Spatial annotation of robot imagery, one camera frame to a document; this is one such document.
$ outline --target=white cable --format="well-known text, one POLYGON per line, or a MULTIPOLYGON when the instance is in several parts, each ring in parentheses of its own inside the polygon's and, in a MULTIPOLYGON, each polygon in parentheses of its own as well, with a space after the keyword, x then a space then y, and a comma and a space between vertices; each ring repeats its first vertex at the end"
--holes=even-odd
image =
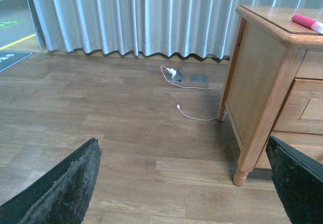
POLYGON ((182 115, 183 115, 183 116, 185 116, 185 117, 187 117, 187 118, 190 118, 190 119, 199 120, 199 121, 205 121, 205 122, 216 120, 216 118, 205 120, 205 119, 199 119, 199 118, 195 118, 195 117, 189 117, 189 116, 185 115, 185 114, 181 111, 181 109, 180 109, 180 105, 179 105, 179 104, 177 105, 177 108, 178 108, 178 110, 180 111, 180 113, 182 113, 182 115))
POLYGON ((183 89, 204 89, 204 90, 217 89, 218 91, 220 91, 220 93, 222 93, 222 91, 221 91, 219 88, 183 87, 183 86, 180 86, 180 85, 178 85, 178 84, 175 84, 175 83, 173 83, 173 82, 169 81, 169 80, 166 78, 166 76, 165 76, 165 74, 164 74, 164 72, 163 72, 163 68, 165 68, 165 69, 167 69, 167 71, 171 71, 171 72, 172 72, 172 70, 174 70, 174 69, 169 69, 169 68, 167 68, 167 67, 165 67, 165 66, 161 66, 161 67, 160 67, 160 70, 161 70, 161 72, 162 72, 162 74, 163 74, 164 78, 166 79, 166 81, 167 81, 167 82, 169 82, 169 83, 171 83, 171 84, 173 84, 173 85, 176 85, 177 87, 180 87, 180 88, 183 88, 183 89))

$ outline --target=white curtain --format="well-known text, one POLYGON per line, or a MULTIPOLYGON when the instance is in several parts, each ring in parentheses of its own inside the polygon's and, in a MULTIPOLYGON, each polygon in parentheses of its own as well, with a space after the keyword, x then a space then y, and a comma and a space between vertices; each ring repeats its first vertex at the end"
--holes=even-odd
POLYGON ((322 9, 323 0, 28 0, 40 45, 104 54, 230 56, 243 5, 322 9))

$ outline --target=charging cable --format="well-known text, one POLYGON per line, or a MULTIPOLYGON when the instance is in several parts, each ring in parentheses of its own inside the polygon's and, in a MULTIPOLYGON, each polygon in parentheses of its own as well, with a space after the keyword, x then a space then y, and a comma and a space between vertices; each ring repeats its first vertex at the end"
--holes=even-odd
POLYGON ((179 104, 177 105, 177 109, 180 111, 180 113, 182 113, 182 115, 183 115, 183 116, 185 116, 185 117, 187 117, 187 118, 190 118, 190 119, 199 120, 199 121, 205 121, 205 122, 216 120, 216 118, 205 120, 205 119, 199 119, 199 118, 195 118, 195 117, 189 117, 189 116, 185 115, 185 114, 181 111, 181 108, 180 108, 180 105, 179 105, 179 104))
POLYGON ((165 74, 164 74, 164 72, 163 72, 163 68, 167 69, 167 71, 172 75, 172 77, 176 75, 176 70, 174 70, 174 69, 172 69, 172 68, 170 68, 170 69, 169 69, 169 68, 167 68, 167 67, 165 67, 165 66, 161 66, 161 67, 160 67, 160 70, 161 70, 161 72, 162 72, 162 74, 163 74, 164 78, 166 79, 166 81, 167 81, 167 82, 169 82, 169 83, 171 83, 171 84, 173 84, 173 85, 175 85, 175 86, 177 86, 177 87, 180 87, 180 88, 183 88, 183 89, 204 89, 204 90, 217 89, 218 91, 220 91, 220 93, 222 93, 222 91, 221 91, 219 88, 183 87, 183 86, 180 86, 180 85, 178 85, 178 84, 175 84, 175 83, 173 83, 173 82, 169 81, 169 80, 166 78, 166 76, 165 76, 165 74))
MULTIPOLYGON (((165 67, 165 66, 161 66, 161 67, 160 67, 160 70, 161 70, 161 72, 162 72, 162 74, 163 74, 164 78, 166 79, 166 81, 167 81, 167 82, 169 82, 169 83, 171 83, 171 84, 173 84, 173 85, 175 85, 175 86, 177 86, 177 87, 180 87, 180 88, 183 88, 183 89, 203 89, 203 90, 217 89, 218 91, 220 91, 220 93, 222 93, 222 91, 221 91, 219 88, 183 87, 183 86, 180 86, 180 85, 178 85, 178 84, 175 84, 175 83, 173 83, 173 82, 169 81, 169 80, 166 78, 166 76, 165 76, 165 74, 164 74, 164 72, 163 72, 163 68, 167 69, 167 71, 172 75, 172 78, 176 75, 176 70, 174 70, 174 69, 172 69, 172 68, 170 68, 170 69, 169 69, 169 68, 167 68, 167 67, 165 67)), ((194 120, 198 120, 198 121, 205 121, 205 122, 216 120, 216 118, 205 120, 205 119, 199 119, 199 118, 195 118, 195 117, 189 117, 189 116, 187 116, 186 114, 184 114, 184 113, 181 111, 181 108, 180 108, 180 105, 179 105, 179 104, 177 105, 177 109, 180 111, 180 113, 181 113, 183 116, 185 116, 185 117, 187 117, 187 118, 190 118, 190 119, 194 119, 194 120)))

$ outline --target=floor mat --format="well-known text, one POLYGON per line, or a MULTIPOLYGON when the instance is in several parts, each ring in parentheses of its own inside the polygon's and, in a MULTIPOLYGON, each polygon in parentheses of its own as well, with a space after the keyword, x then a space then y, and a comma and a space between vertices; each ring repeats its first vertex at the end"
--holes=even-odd
POLYGON ((0 51, 0 72, 32 55, 27 51, 0 51))

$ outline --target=yellow floor line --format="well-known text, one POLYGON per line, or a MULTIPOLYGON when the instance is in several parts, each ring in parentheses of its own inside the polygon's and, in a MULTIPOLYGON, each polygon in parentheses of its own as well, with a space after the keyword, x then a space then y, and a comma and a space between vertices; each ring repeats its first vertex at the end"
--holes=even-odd
POLYGON ((17 40, 17 41, 14 41, 14 42, 12 42, 12 43, 9 43, 8 45, 5 45, 5 46, 3 46, 3 47, 0 47, 0 50, 6 49, 7 47, 13 46, 13 45, 15 45, 15 44, 17 44, 17 43, 19 43, 19 42, 22 42, 22 41, 24 41, 24 40, 27 40, 27 39, 29 39, 29 38, 31 38, 31 37, 33 37, 33 36, 35 36, 35 34, 32 34, 32 35, 26 36, 26 37, 24 37, 24 38, 22 38, 22 39, 19 39, 19 40, 17 40))

